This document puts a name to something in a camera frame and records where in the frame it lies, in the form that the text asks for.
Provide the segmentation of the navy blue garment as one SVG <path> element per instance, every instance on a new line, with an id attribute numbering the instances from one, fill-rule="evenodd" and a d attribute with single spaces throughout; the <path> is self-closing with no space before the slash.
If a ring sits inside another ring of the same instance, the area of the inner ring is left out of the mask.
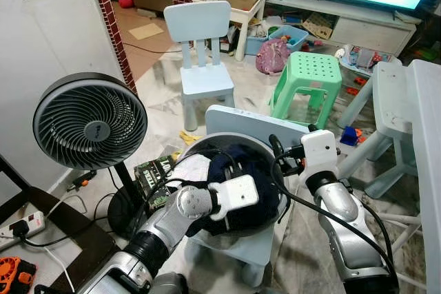
<path id="1" fill-rule="evenodd" d="M 231 232 L 253 232 L 265 228 L 278 219 L 280 196 L 268 172 L 265 154 L 242 144 L 232 144 L 224 152 L 217 148 L 196 152 L 211 159 L 205 182 L 224 182 L 227 172 L 236 177 L 248 174 L 253 177 L 260 200 L 255 205 L 230 211 L 224 220 L 202 222 L 202 229 L 212 236 Z"/>

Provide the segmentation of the light blue plastic chair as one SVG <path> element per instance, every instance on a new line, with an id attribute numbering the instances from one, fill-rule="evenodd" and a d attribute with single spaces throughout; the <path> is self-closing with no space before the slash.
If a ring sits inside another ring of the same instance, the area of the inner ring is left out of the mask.
<path id="1" fill-rule="evenodd" d="M 185 148 L 183 158 L 212 148 L 227 149 L 240 144 L 258 153 L 265 162 L 271 162 L 274 153 L 270 136 L 276 136 L 283 147 L 289 148 L 309 133 L 308 128 L 293 122 L 223 105 L 210 106 L 205 120 L 207 135 Z M 278 252 L 274 231 L 288 206 L 286 199 L 280 198 L 274 215 L 261 222 L 255 230 L 231 231 L 218 236 L 212 236 L 206 230 L 199 231 L 187 240 L 187 252 L 195 254 L 211 250 L 224 254 L 242 263 L 240 277 L 245 284 L 259 287 L 271 256 Z"/>

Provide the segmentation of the grey metal basin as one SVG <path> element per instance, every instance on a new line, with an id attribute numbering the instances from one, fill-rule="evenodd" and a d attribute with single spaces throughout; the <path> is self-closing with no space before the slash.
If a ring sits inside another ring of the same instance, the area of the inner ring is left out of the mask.
<path id="1" fill-rule="evenodd" d="M 196 181 L 223 183 L 239 175 L 252 176 L 259 201 L 255 205 L 227 212 L 226 218 L 214 221 L 203 218 L 189 226 L 187 236 L 205 231 L 212 236 L 249 236 L 276 222 L 283 209 L 280 193 L 274 186 L 270 147 L 251 136 L 232 132 L 208 134 L 185 150 L 185 162 L 192 164 L 198 156 L 208 158 L 207 174 Z"/>

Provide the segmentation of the pink patterned bag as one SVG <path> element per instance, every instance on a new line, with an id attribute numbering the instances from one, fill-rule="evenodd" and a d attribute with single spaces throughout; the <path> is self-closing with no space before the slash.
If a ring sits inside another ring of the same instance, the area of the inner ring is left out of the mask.
<path id="1" fill-rule="evenodd" d="M 270 39 L 262 43 L 256 55 L 256 70 L 263 74 L 280 74 L 290 55 L 289 39 Z"/>

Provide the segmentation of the white plastic chair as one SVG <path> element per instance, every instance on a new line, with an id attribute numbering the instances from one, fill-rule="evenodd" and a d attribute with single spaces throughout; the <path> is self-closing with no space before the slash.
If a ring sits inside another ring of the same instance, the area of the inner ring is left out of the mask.
<path id="1" fill-rule="evenodd" d="M 363 143 L 351 149 L 349 155 L 339 164 L 339 176 L 350 177 L 365 160 L 378 158 L 392 146 L 395 165 L 378 175 L 365 188 L 365 193 L 374 199 L 383 196 L 403 175 L 417 175 L 407 89 L 406 67 L 394 62 L 379 62 L 368 83 L 350 102 L 338 121 L 340 127 L 350 126 L 365 106 L 368 96 L 372 96 L 377 130 Z"/>

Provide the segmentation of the blue plastic bin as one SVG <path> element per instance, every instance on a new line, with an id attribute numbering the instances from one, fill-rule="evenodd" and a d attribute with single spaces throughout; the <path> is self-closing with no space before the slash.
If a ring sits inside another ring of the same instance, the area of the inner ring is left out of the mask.
<path id="1" fill-rule="evenodd" d="M 273 32 L 269 33 L 267 36 L 259 38 L 259 36 L 249 36 L 245 42 L 245 54 L 246 55 L 257 55 L 259 49 L 264 42 L 271 39 L 279 39 L 282 36 L 288 36 L 287 47 L 291 52 L 298 52 L 302 48 L 303 43 L 307 40 L 309 33 L 305 30 L 300 30 L 299 28 L 282 25 L 275 27 Z"/>

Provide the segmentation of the white folding table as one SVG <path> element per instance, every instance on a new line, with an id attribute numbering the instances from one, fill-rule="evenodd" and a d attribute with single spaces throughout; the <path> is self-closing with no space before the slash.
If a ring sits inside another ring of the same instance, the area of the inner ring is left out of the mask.
<path id="1" fill-rule="evenodd" d="M 441 294 L 441 96 L 439 65 L 426 61 L 406 67 L 413 128 L 427 294 Z"/>

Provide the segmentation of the green black printed box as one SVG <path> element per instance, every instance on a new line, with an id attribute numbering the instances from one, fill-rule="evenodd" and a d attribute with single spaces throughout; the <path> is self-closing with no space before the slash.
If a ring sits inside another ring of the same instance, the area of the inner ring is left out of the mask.
<path id="1" fill-rule="evenodd" d="M 141 186 L 150 214 L 165 206 L 168 196 L 170 196 L 170 190 L 163 182 L 175 164 L 176 160 L 173 156 L 166 155 L 135 166 L 135 180 Z"/>

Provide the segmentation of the white TV cabinet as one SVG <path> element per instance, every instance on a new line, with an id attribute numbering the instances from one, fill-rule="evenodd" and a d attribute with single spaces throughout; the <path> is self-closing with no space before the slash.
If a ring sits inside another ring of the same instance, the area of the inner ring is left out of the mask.
<path id="1" fill-rule="evenodd" d="M 400 55 L 413 38 L 417 26 L 394 16 L 391 10 L 371 10 L 336 0 L 267 0 L 268 4 L 336 17 L 325 41 L 350 43 L 387 54 Z"/>

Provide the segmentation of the light blue slatted child chair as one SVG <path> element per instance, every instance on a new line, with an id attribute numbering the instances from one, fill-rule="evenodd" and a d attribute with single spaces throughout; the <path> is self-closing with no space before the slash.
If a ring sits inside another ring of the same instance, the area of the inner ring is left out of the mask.
<path id="1" fill-rule="evenodd" d="M 231 11 L 227 1 L 181 3 L 163 10 L 170 38 L 181 46 L 183 118 L 189 132 L 198 127 L 198 100 L 220 98 L 234 107 L 234 82 L 220 55 L 220 38 L 227 35 Z"/>

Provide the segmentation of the robot left leg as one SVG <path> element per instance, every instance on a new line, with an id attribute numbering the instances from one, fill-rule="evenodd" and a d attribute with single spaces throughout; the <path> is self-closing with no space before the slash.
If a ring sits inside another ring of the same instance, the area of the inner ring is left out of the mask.
<path id="1" fill-rule="evenodd" d="M 147 294 L 189 294 L 186 277 L 177 272 L 155 276 Z"/>

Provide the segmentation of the yellow paper sheet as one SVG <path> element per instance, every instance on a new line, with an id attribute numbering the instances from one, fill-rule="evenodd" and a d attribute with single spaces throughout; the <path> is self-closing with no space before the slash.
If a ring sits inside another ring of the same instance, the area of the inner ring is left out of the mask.
<path id="1" fill-rule="evenodd" d="M 149 23 L 141 27 L 133 28 L 129 30 L 129 33 L 136 40 L 143 40 L 164 33 L 164 29 L 156 23 Z"/>

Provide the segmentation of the black grey floor fan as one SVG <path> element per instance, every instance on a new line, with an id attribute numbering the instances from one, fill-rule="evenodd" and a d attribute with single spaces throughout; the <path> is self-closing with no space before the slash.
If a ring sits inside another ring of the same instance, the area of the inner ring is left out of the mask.
<path id="1" fill-rule="evenodd" d="M 41 150 L 72 170 L 113 169 L 122 187 L 108 204 L 108 224 L 129 240 L 144 219 L 145 197 L 124 161 L 144 140 L 145 106 L 127 85 L 107 74 L 79 72 L 42 93 L 32 116 Z"/>

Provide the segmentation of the dark wooden furniture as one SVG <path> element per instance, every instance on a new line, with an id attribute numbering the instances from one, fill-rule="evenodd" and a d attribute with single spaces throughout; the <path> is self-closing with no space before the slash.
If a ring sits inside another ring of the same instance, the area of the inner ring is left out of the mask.
<path id="1" fill-rule="evenodd" d="M 80 248 L 80 253 L 65 266 L 64 272 L 59 274 L 52 284 L 42 281 L 39 284 L 58 291 L 72 292 L 73 290 L 70 290 L 66 282 L 66 276 L 69 275 L 74 287 L 81 290 L 94 272 L 97 272 L 113 253 L 119 252 L 119 247 L 114 243 L 113 237 L 96 225 L 91 218 L 83 216 L 78 210 L 62 202 L 53 194 L 29 184 L 0 155 L 0 180 L 2 178 L 9 178 L 19 190 L 13 196 L 11 189 L 0 189 L 0 196 L 2 194 L 8 196 L 8 200 L 0 205 L 0 221 L 9 220 L 19 209 L 29 204 L 48 217 L 48 224 L 56 226 L 58 231 L 63 232 L 64 240 L 53 244 L 53 248 L 60 248 L 62 244 L 76 244 Z"/>

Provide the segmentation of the white power strip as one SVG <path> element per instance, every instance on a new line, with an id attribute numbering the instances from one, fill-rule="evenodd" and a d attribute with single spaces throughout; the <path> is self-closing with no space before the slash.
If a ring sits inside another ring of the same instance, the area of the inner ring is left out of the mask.
<path id="1" fill-rule="evenodd" d="M 15 244 L 21 236 L 31 237 L 46 228 L 44 212 L 35 211 L 10 224 L 0 227 L 0 246 Z"/>

